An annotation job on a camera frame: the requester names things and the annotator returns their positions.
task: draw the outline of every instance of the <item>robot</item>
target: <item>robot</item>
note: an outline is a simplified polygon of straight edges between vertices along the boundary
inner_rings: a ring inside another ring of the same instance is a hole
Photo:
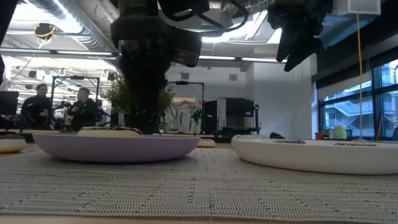
[[[6,33],[18,0],[8,0],[0,8],[0,41]],[[165,73],[172,62],[194,67],[199,59],[201,38],[217,36],[244,25],[248,11],[237,0],[230,2],[241,12],[243,22],[236,27],[223,27],[203,15],[210,10],[208,0],[111,0],[119,9],[120,17],[111,25],[112,41],[122,57],[120,69],[139,98],[137,105],[144,133],[153,133],[159,122],[159,91],[167,86]],[[183,21],[193,16],[213,24],[216,31],[193,32],[172,27],[158,15],[162,12],[173,21]],[[269,0],[269,18],[273,29],[282,28],[277,61],[287,59],[285,71],[313,53],[323,49],[315,36],[323,30],[322,22],[333,10],[333,0]]]

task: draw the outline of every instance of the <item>computer screen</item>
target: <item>computer screen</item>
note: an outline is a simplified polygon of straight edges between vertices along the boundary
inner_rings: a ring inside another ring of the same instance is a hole
[[[0,115],[16,115],[18,107],[17,91],[0,91]]]

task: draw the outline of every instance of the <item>building outside window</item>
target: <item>building outside window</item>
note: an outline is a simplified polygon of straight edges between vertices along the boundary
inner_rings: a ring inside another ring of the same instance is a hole
[[[341,125],[359,137],[362,107],[365,139],[398,141],[398,59],[372,68],[372,80],[362,84],[362,102],[359,92],[356,85],[320,100],[320,129]]]

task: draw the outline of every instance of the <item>ductwork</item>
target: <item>ductwork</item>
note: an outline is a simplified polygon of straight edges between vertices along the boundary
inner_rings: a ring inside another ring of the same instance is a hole
[[[95,26],[93,21],[73,0],[27,0],[29,4],[53,15],[59,20],[56,24],[64,32],[77,30],[82,37],[72,37],[90,51],[115,52],[109,39]]]

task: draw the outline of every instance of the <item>window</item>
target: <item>window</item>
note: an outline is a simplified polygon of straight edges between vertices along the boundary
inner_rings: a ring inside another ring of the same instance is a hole
[[[390,91],[382,95],[383,126],[385,137],[391,138],[394,130],[398,127],[398,94],[397,91]]]
[[[325,127],[342,125],[353,130],[353,136],[360,135],[359,98],[325,105]],[[362,136],[373,137],[373,101],[370,96],[362,99]]]
[[[382,87],[398,84],[398,60],[380,67]]]
[[[325,97],[323,100],[324,100],[324,101],[329,101],[329,100],[334,100],[334,99],[342,98],[342,97],[345,97],[345,96],[355,95],[355,94],[358,94],[358,93],[359,93],[360,88],[361,88],[361,85],[357,85],[357,86],[354,86],[354,87],[349,88],[349,89],[347,89],[347,90],[343,90],[343,91],[341,91],[341,92],[338,92],[338,93],[336,93],[336,94],[334,94],[334,95],[327,96],[327,97]],[[362,92],[370,91],[371,88],[372,88],[372,81],[371,81],[371,80],[362,83]]]
[[[366,81],[362,84],[362,102],[359,102],[360,86],[356,85],[360,79],[356,77],[323,87],[321,94],[318,92],[319,130],[341,125],[352,130],[354,138],[359,137],[361,108],[364,139],[398,141],[398,59],[370,71],[370,76],[362,79]],[[344,88],[347,89],[329,95]]]

